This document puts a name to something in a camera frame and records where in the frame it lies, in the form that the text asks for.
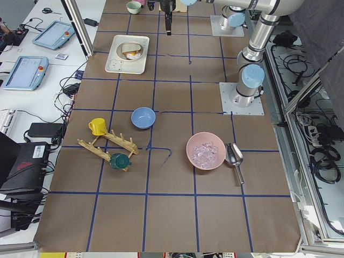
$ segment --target metal scoop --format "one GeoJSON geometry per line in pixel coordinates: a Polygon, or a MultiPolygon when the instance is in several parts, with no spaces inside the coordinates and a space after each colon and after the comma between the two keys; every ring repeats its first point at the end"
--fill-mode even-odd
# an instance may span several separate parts
{"type": "Polygon", "coordinates": [[[226,146],[226,161],[231,167],[235,167],[236,173],[240,180],[240,184],[244,184],[242,174],[240,171],[240,164],[243,161],[242,153],[235,143],[225,144],[226,146]]]}

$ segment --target scoop handle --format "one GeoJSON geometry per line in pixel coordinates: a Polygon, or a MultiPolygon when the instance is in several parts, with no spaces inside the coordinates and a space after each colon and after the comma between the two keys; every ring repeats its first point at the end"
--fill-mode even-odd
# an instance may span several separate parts
{"type": "Polygon", "coordinates": [[[241,174],[240,166],[235,166],[235,170],[236,170],[236,173],[238,175],[240,184],[245,184],[245,182],[243,181],[242,174],[241,174]]]}

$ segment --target blue bowl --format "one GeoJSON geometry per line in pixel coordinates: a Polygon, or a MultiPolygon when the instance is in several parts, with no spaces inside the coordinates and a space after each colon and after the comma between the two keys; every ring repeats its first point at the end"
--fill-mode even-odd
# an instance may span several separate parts
{"type": "Polygon", "coordinates": [[[155,122],[155,113],[148,107],[139,107],[131,114],[131,122],[139,129],[150,128],[155,122]]]}

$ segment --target white keyboard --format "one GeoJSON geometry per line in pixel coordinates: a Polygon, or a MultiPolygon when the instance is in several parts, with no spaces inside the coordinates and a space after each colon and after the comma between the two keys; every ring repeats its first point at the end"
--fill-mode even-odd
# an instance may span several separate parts
{"type": "Polygon", "coordinates": [[[13,109],[0,110],[0,132],[9,136],[17,114],[18,111],[13,109]]]}

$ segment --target pink bowl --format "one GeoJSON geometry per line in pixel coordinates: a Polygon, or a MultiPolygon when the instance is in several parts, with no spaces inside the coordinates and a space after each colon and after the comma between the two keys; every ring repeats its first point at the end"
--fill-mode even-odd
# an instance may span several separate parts
{"type": "Polygon", "coordinates": [[[223,141],[213,133],[208,133],[208,132],[196,133],[189,139],[187,143],[187,156],[191,164],[194,165],[196,168],[201,169],[201,170],[210,170],[210,169],[217,168],[224,162],[225,157],[226,157],[226,147],[223,141]],[[191,157],[193,153],[195,152],[194,147],[202,146],[206,142],[211,142],[212,146],[215,146],[218,148],[218,151],[215,153],[216,160],[211,163],[211,166],[204,168],[195,164],[195,162],[192,160],[191,157]]]}

